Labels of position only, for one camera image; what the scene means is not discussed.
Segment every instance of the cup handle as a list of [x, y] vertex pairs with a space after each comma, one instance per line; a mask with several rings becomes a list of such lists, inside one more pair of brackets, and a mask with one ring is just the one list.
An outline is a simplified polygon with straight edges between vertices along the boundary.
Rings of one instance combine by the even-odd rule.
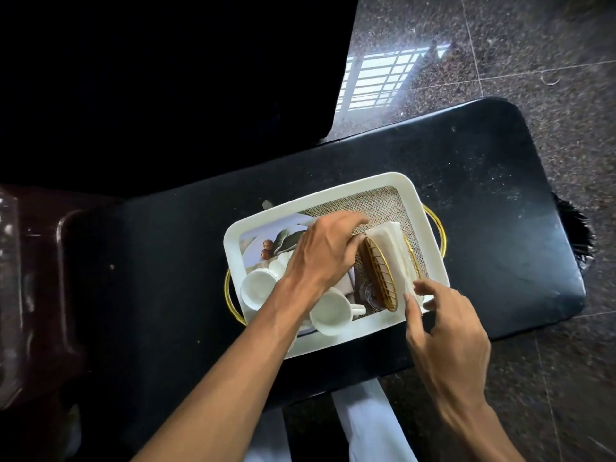
[[353, 312], [353, 316], [361, 316], [366, 314], [366, 307], [364, 305], [350, 304], [350, 310]]

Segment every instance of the tray rim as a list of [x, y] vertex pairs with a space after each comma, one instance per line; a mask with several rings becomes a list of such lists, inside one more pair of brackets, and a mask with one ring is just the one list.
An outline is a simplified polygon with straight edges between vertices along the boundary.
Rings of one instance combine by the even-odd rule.
[[[423, 206], [415, 186], [404, 174], [398, 172], [386, 172], [342, 185], [333, 186], [317, 193], [302, 196], [301, 198], [285, 202], [279, 206], [274, 206], [271, 209], [266, 209], [262, 212], [253, 214], [252, 216], [245, 217], [229, 226], [224, 235], [223, 245], [229, 271], [231, 273], [231, 279], [233, 280], [235, 292], [237, 294], [244, 318], [246, 319], [246, 323], [250, 323], [256, 312], [246, 308], [239, 295], [239, 286], [246, 276], [246, 269], [244, 268], [242, 261], [242, 253], [240, 252], [239, 243], [240, 237], [244, 232], [261, 225], [274, 222], [281, 217], [301, 212], [302, 210], [309, 209], [326, 202], [335, 201], [357, 193], [375, 190], [384, 186], [393, 186], [400, 195], [400, 199], [402, 200], [407, 216], [411, 220], [418, 244], [420, 245], [421, 254], [426, 264], [428, 275], [431, 279], [435, 279], [436, 281], [449, 286], [449, 278], [447, 276], [447, 271], [445, 270], [445, 265], [439, 251], [434, 232], [430, 227], [427, 215], [423, 210]], [[366, 318], [360, 318], [353, 321], [347, 331], [339, 336], [326, 338], [322, 334], [314, 333], [298, 338], [294, 346], [289, 350], [286, 358], [303, 355], [305, 353], [363, 337], [364, 335], [377, 332], [381, 329], [403, 322], [404, 320], [404, 308], [398, 308], [394, 313], [386, 310], [374, 313]]]

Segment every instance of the burlap mat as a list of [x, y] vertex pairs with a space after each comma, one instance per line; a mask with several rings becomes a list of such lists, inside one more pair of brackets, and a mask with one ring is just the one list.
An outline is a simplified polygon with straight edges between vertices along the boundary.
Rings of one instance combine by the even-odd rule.
[[[413, 248], [415, 257], [419, 264], [422, 277], [429, 277], [426, 269], [426, 263], [421, 255], [420, 245], [415, 236], [415, 231], [408, 219], [402, 199], [398, 194], [398, 190], [393, 186], [383, 186], [375, 190], [366, 191], [363, 193], [353, 194], [346, 198], [340, 198], [335, 201], [326, 202], [319, 206], [303, 210], [302, 213], [307, 216], [320, 217], [330, 212], [337, 210], [354, 210], [363, 212], [370, 218], [370, 223], [362, 225], [356, 229], [355, 233], [365, 232], [371, 227], [382, 224], [383, 222], [393, 221], [400, 222], [402, 231], [406, 235], [406, 239]], [[357, 256], [355, 258], [355, 301], [366, 305], [358, 295], [358, 288], [368, 281], [362, 260]], [[366, 308], [368, 314], [374, 312], [369, 307]]]

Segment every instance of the floor tile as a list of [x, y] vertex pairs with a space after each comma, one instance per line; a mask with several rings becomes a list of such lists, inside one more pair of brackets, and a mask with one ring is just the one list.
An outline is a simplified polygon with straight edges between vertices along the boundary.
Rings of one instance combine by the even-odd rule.
[[564, 460], [616, 460], [616, 313], [536, 336]]
[[289, 405], [283, 416], [293, 462], [313, 462], [324, 453], [328, 460], [349, 459], [349, 444], [329, 394]]
[[388, 107], [338, 112], [327, 140], [340, 139], [481, 97], [477, 81], [401, 90]]
[[398, 108], [416, 101], [411, 90], [476, 79], [460, 0], [359, 0], [327, 140], [400, 121]]
[[413, 368], [380, 379], [408, 444], [419, 460], [465, 462], [463, 448], [439, 417]]
[[[414, 369], [381, 378], [381, 385], [420, 460], [466, 460]], [[532, 333], [492, 345], [486, 397], [527, 460], [558, 460], [558, 444]]]
[[527, 460], [559, 459], [533, 333], [492, 344], [486, 397], [507, 435]]
[[481, 82], [520, 108], [552, 187], [590, 219], [599, 252], [584, 313], [616, 310], [616, 63]]
[[616, 60], [616, 0], [464, 0], [481, 77]]
[[477, 79], [460, 0], [359, 0], [349, 56], [412, 48], [409, 87]]

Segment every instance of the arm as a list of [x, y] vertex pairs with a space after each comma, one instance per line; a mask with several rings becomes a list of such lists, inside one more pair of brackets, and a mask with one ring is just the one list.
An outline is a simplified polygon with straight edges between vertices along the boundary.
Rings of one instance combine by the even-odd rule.
[[436, 311], [430, 334], [419, 305], [406, 299], [406, 340], [415, 367], [445, 424], [481, 462], [524, 462], [485, 400], [490, 341], [468, 298], [430, 279], [414, 282]]
[[302, 319], [355, 261], [367, 218], [353, 212], [321, 217], [302, 236], [287, 272], [240, 337], [133, 459], [243, 459]]

